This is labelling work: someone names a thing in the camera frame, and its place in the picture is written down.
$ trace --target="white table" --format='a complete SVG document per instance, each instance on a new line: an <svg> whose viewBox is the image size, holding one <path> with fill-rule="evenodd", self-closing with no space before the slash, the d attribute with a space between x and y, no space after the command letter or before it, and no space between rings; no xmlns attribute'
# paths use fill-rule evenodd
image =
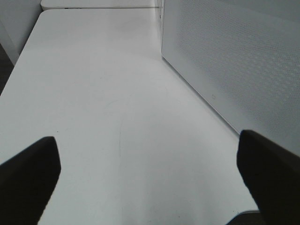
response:
<svg viewBox="0 0 300 225"><path fill-rule="evenodd" d="M157 0L42 0L43 10L58 8L155 8Z"/></svg>
<svg viewBox="0 0 300 225"><path fill-rule="evenodd" d="M236 134L161 59L154 9L43 12L0 116L0 163L57 140L40 225L222 225L257 209Z"/></svg>

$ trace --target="adjacent table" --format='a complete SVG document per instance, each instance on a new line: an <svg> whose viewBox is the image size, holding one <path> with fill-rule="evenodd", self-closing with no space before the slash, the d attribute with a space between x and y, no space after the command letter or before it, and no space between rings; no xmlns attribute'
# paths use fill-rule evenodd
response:
<svg viewBox="0 0 300 225"><path fill-rule="evenodd" d="M57 8L155 8L157 0L42 0L43 10Z"/></svg>

